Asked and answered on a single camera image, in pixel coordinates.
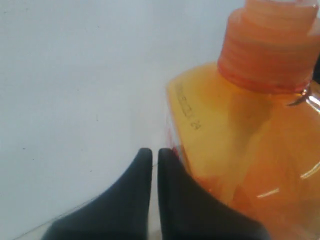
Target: plastic bottle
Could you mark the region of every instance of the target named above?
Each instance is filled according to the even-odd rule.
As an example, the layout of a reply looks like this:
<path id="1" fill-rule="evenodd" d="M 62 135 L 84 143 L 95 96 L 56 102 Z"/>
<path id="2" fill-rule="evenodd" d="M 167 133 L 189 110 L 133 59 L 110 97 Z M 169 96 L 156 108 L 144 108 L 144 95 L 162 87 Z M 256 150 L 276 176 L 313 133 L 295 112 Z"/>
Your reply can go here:
<path id="1" fill-rule="evenodd" d="M 228 18 L 217 62 L 166 88 L 170 146 L 189 174 L 275 240 L 320 238 L 318 8 L 246 0 Z"/>

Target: bottle cap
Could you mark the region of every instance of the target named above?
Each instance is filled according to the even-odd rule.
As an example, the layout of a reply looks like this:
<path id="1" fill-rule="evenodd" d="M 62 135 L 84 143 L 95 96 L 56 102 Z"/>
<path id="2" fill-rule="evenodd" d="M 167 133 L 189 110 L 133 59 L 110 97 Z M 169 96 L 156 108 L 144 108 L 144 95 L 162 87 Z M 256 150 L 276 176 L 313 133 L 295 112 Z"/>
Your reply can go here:
<path id="1" fill-rule="evenodd" d="M 220 74 L 257 92 L 301 92 L 320 52 L 317 0 L 246 0 L 228 18 Z"/>

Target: white wall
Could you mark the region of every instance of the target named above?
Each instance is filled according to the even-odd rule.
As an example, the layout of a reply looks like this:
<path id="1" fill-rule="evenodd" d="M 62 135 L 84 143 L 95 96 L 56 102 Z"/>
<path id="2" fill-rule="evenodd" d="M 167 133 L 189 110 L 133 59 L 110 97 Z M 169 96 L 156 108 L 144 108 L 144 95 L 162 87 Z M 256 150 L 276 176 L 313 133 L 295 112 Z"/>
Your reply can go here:
<path id="1" fill-rule="evenodd" d="M 1 0 L 0 239 L 165 146 L 164 85 L 219 55 L 243 0 Z"/>

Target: bottle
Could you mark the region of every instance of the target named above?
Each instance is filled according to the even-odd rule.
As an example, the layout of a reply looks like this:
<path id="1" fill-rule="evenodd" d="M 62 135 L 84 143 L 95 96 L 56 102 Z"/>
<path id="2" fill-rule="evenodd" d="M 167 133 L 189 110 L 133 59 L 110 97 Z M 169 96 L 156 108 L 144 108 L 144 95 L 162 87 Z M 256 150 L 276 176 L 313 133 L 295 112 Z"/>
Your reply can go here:
<path id="1" fill-rule="evenodd" d="M 166 86 L 169 144 L 188 173 L 275 240 L 320 238 L 318 9 L 246 0 L 217 62 Z"/>

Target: orange liquid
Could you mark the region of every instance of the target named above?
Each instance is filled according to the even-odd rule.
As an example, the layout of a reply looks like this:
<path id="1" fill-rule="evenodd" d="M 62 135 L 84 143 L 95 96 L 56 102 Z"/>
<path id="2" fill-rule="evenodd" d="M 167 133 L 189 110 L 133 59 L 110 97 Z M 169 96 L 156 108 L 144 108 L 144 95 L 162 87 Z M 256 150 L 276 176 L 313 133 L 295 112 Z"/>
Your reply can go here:
<path id="1" fill-rule="evenodd" d="M 188 172 L 275 240 L 320 238 L 320 87 L 310 88 L 252 92 L 224 79 L 215 63 L 167 86 Z"/>

